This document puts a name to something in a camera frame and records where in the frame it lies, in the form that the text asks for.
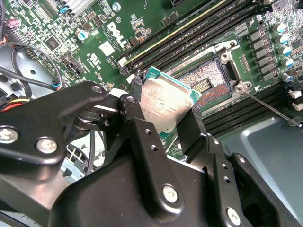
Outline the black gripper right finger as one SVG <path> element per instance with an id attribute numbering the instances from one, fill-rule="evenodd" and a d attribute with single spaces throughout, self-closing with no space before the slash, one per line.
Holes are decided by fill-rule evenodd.
<path id="1" fill-rule="evenodd" d="M 187 162 L 206 177 L 209 218 L 216 227 L 290 227 L 293 216 L 253 165 L 239 153 L 226 155 L 190 109 L 177 125 Z"/>

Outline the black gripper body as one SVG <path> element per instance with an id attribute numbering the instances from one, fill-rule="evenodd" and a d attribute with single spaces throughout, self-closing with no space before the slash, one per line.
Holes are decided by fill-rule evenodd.
<path id="1" fill-rule="evenodd" d="M 223 225 L 206 175 L 190 164 L 169 159 L 185 198 L 181 215 L 169 227 Z M 67 187 L 49 216 L 51 227 L 161 227 L 146 211 L 131 156 L 124 156 Z"/>

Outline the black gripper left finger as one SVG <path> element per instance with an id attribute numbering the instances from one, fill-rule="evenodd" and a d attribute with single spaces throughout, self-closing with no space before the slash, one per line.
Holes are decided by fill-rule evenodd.
<path id="1" fill-rule="evenodd" d="M 128 94 L 110 98 L 93 82 L 83 82 L 51 93 L 0 114 L 0 127 L 16 138 L 0 144 L 0 199 L 16 210 L 33 205 L 33 194 L 48 198 L 53 180 L 66 156 L 66 145 L 76 117 L 96 105 L 116 103 L 112 112 L 98 111 L 111 123 L 104 128 L 117 137 L 110 152 L 132 153 L 145 209 L 155 219 L 175 219 L 184 197 L 155 127 L 144 118 L 139 101 Z"/>

